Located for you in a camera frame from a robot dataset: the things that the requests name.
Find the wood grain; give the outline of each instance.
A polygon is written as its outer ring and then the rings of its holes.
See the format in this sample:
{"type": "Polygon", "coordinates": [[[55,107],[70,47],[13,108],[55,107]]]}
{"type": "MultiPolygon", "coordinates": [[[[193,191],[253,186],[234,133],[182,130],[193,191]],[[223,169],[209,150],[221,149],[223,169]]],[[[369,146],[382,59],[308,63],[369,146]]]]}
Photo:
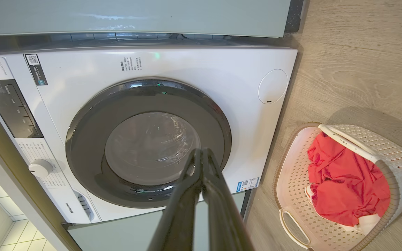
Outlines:
{"type": "MultiPolygon", "coordinates": [[[[256,250],[301,251],[273,196],[294,129],[309,121],[356,124],[402,146],[402,1],[313,0],[301,33],[273,41],[299,55],[247,229],[256,250]]],[[[402,250],[402,215],[365,250],[402,250]]]]}

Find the qr code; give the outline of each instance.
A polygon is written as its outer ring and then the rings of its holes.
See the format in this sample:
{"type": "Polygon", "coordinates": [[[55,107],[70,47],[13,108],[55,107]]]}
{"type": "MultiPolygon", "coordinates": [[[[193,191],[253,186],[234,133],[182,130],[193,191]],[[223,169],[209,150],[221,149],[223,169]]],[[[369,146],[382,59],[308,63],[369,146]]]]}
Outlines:
{"type": "Polygon", "coordinates": [[[26,55],[27,62],[29,65],[39,65],[40,61],[38,60],[38,56],[36,54],[28,54],[26,55]]]}

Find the washing machine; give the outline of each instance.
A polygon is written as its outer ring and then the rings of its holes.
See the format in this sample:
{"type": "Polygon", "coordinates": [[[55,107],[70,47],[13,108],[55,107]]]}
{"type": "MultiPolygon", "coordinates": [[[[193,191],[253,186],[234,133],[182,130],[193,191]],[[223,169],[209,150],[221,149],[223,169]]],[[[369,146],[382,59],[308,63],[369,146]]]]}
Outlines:
{"type": "Polygon", "coordinates": [[[70,223],[162,210],[191,150],[255,188],[297,51],[79,41],[0,54],[0,121],[70,223]]]}

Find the red clothing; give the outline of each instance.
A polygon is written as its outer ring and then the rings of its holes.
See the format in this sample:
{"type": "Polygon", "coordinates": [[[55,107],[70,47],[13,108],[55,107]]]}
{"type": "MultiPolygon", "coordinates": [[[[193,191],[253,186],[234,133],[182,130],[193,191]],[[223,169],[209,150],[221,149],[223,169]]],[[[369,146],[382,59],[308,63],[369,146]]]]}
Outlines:
{"type": "Polygon", "coordinates": [[[345,226],[361,216],[382,217],[390,204],[390,189],[381,170],[325,133],[308,149],[308,175],[316,212],[345,226]]]}

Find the washing machine door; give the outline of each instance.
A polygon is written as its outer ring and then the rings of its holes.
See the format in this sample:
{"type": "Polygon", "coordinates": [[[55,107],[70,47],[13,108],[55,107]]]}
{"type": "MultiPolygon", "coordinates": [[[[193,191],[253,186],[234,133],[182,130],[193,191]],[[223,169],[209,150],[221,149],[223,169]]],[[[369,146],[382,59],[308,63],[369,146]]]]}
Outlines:
{"type": "Polygon", "coordinates": [[[206,94],[169,79],[110,87],[72,120],[69,166],[92,194],[125,207],[166,206],[192,149],[212,149],[221,169],[232,136],[224,113],[206,94]]]}

